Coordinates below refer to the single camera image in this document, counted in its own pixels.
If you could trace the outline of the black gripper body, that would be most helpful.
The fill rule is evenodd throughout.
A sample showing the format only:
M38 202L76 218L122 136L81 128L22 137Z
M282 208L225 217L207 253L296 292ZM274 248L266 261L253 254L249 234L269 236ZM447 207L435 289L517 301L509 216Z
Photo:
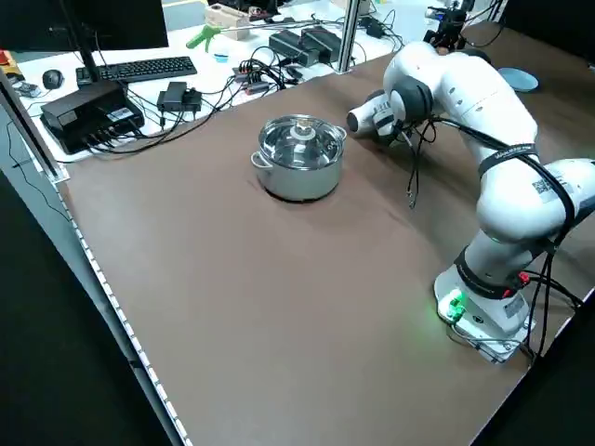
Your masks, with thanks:
M436 38L456 38L465 24L467 13L463 7L428 7L425 17L438 22Z

